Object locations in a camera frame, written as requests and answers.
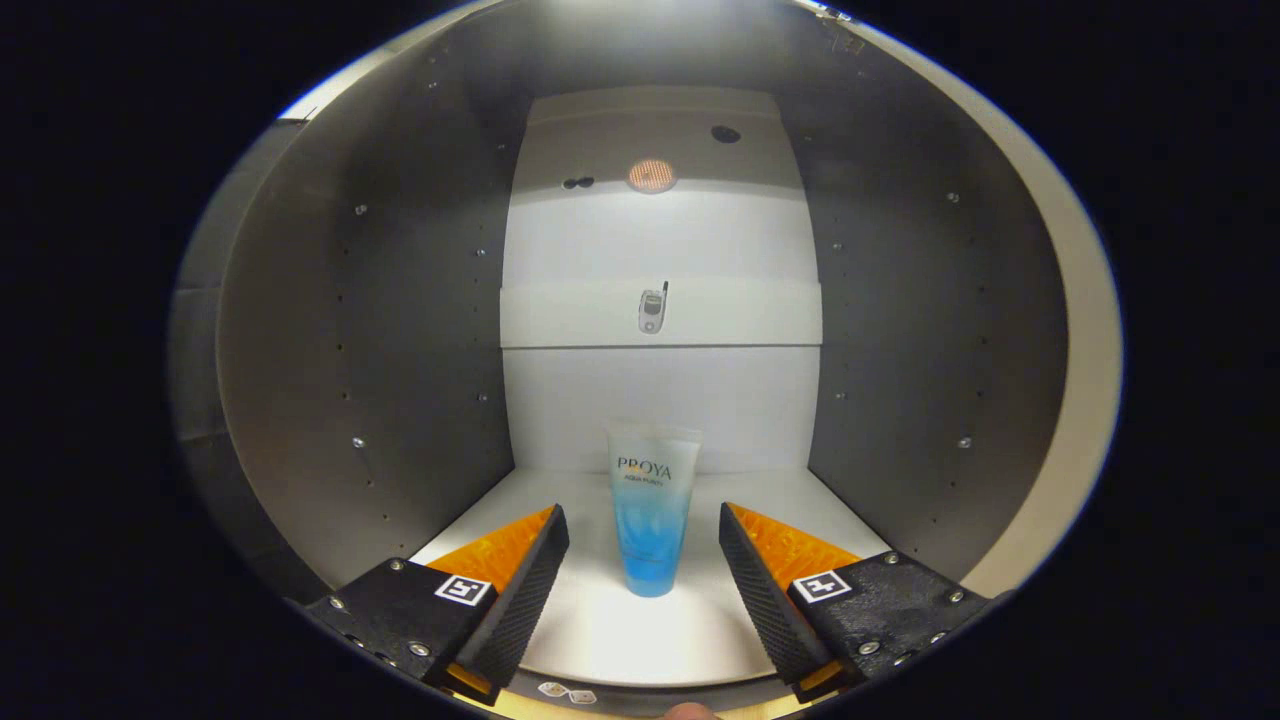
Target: textured black surface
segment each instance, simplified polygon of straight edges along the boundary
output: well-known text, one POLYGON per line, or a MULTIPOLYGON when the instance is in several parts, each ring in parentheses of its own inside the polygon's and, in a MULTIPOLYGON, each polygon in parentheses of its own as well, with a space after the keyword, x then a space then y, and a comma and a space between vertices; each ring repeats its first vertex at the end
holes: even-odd
POLYGON ((796 683, 831 662, 831 653, 773 582, 727 502, 721 503, 719 544, 742 605, 782 682, 796 683))
POLYGON ((344 635, 358 641, 365 652, 384 656, 410 675, 439 684, 468 634, 494 605, 498 593, 490 587, 470 606, 438 597, 435 592, 451 575, 433 568, 398 560, 379 564, 343 588, 307 606, 307 611, 344 635), (342 601, 338 609, 330 598, 342 601), (425 644, 425 657, 410 651, 410 643, 425 644))
POLYGON ((494 693, 511 683, 525 656, 568 542, 564 510, 556 505, 493 611, 458 652, 458 664, 493 683, 494 693))
POLYGON ((809 468, 891 546, 959 579, 1018 511, 1057 421, 1053 247, 1004 154, 923 77, 869 44, 813 74, 777 95, 822 283, 809 468))
POLYGON ((987 598, 969 592, 906 553, 868 557, 835 570, 850 591, 809 602, 792 584, 787 596, 796 603, 832 652, 851 661, 868 679, 906 667, 932 647, 937 633, 950 633, 978 612, 987 598), (896 555, 899 561, 884 559, 896 555), (959 602, 951 594, 961 592, 959 602), (879 648, 861 655, 864 643, 879 648), (901 665, 893 661, 906 656, 901 665))

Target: white floor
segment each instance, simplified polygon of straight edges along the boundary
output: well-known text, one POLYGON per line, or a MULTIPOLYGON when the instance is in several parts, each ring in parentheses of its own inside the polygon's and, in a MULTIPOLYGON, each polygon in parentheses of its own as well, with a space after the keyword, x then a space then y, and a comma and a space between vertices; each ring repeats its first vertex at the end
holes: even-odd
POLYGON ((806 469, 699 475, 676 587, 659 598, 623 585, 605 474, 516 469, 413 555, 431 560, 553 502, 570 548, 521 666, 616 685, 703 685, 773 673, 718 543, 719 505, 736 502, 867 557, 888 546, 806 469))

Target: circular light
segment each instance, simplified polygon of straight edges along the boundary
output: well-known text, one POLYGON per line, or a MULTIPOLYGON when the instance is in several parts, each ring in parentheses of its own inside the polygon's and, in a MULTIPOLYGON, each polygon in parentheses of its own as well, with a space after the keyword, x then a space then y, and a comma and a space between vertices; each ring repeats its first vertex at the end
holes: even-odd
POLYGON ((645 195, 664 192, 676 184, 676 170, 666 160, 640 160, 627 173, 627 184, 645 195))

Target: hole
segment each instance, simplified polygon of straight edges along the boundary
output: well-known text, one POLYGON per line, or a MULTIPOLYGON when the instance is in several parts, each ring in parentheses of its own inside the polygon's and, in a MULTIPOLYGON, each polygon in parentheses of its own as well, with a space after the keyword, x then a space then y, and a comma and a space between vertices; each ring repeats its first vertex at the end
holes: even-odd
POLYGON ((742 140, 742 133, 728 126, 716 126, 712 128, 712 137, 714 137, 718 142, 732 145, 739 140, 742 140))

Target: black background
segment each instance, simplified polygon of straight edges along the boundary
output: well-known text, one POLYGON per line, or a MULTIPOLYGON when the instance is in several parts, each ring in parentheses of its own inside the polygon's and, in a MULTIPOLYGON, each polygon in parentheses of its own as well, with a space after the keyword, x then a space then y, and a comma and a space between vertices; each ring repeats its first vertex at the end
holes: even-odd
MULTIPOLYGON (((1105 234, 1128 354, 1116 442, 1076 530, 983 632, 851 711, 1275 711, 1274 623, 1253 614, 1277 477, 1254 455, 1277 437, 1261 383, 1280 268, 1265 3, 849 5, 1055 159, 1105 234)), ((28 708, 14 716, 444 714, 247 574, 187 487, 163 369, 186 240, 239 152, 306 88, 442 9, 9 8, 6 605, 10 702, 28 708)))

